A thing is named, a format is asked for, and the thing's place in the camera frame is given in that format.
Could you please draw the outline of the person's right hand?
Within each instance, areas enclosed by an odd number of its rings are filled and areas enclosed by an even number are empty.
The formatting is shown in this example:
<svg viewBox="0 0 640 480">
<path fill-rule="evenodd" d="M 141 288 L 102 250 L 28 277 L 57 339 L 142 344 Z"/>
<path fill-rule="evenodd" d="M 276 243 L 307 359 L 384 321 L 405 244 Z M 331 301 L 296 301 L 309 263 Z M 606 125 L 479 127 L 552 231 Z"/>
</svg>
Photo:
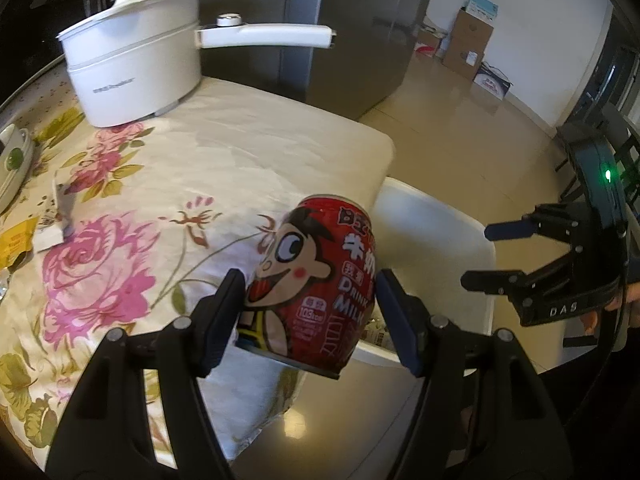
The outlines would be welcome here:
<svg viewBox="0 0 640 480">
<path fill-rule="evenodd" d="M 639 327 L 639 283 L 627 286 L 626 292 L 619 292 L 617 296 L 602 310 L 591 311 L 580 317 L 584 332 L 588 336 L 594 336 L 599 330 L 602 315 L 605 312 L 614 312 L 623 309 L 623 326 L 616 331 L 612 351 L 620 352 L 626 346 L 627 332 L 630 328 Z"/>
</svg>

